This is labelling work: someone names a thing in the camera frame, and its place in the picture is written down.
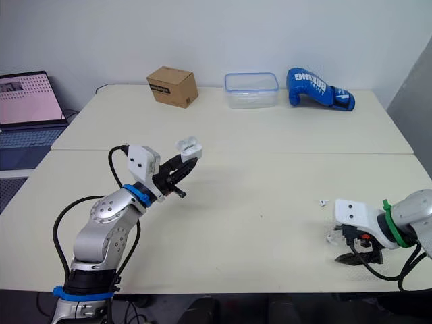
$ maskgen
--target white table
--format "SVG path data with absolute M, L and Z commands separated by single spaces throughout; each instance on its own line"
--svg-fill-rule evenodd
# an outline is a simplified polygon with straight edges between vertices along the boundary
M 87 104 L 53 149 L 109 150 L 123 144 L 170 149 L 195 135 L 213 152 L 396 153 L 412 154 L 393 121 L 371 91 L 352 91 L 352 112 L 309 103 L 266 109 L 231 109 L 221 88 L 200 88 L 187 109 L 153 98 L 148 86 L 107 86 Z
M 161 146 L 170 140 L 158 139 Z M 174 154 L 159 152 L 163 161 Z M 116 156 L 115 164 L 120 178 L 131 182 L 126 158 Z M 184 200 L 169 196 L 142 217 L 142 237 L 122 275 L 122 293 L 397 290 L 396 283 L 376 279 L 364 267 L 333 261 L 348 252 L 325 241 L 333 202 L 347 198 L 380 207 L 384 198 L 394 203 L 432 183 L 413 155 L 207 149 L 179 187 L 188 193 Z M 48 291 L 61 284 L 51 239 L 56 216 L 77 198 L 116 189 L 106 151 L 51 151 L 0 217 L 0 288 Z M 324 198 L 331 202 L 320 207 Z M 76 207 L 61 224 L 68 259 L 91 204 Z M 375 268 L 396 274 L 409 252 L 384 250 L 385 264 Z M 424 260 L 406 286 L 429 287 L 431 271 L 432 262 Z

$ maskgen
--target label on box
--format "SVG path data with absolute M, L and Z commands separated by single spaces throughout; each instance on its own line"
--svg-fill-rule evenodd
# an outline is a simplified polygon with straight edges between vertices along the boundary
M 166 93 L 166 94 L 170 94 L 171 91 L 169 91 L 168 88 L 164 87 L 164 86 L 155 86 L 154 84 L 148 84 L 150 86 L 151 90 L 157 91 L 157 92 L 162 92 L 162 93 Z

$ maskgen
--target boxing glove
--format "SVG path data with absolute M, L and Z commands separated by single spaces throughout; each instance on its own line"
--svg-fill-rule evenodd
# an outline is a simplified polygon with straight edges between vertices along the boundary
M 308 95 L 320 104 L 342 111 L 354 109 L 356 101 L 347 90 L 328 86 L 318 76 L 301 67 L 294 67 L 286 76 L 286 88 L 289 91 L 290 103 L 297 106 L 300 95 Z

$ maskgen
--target plastic container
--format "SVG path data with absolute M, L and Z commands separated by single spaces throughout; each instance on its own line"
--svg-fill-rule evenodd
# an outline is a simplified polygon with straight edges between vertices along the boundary
M 231 108 L 276 106 L 278 92 L 276 76 L 270 72 L 225 75 L 225 93 Z

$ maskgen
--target cardboard box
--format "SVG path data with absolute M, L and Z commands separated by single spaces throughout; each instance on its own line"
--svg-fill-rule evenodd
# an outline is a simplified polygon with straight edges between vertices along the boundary
M 147 77 L 156 101 L 187 108 L 198 96 L 192 72 L 163 66 Z

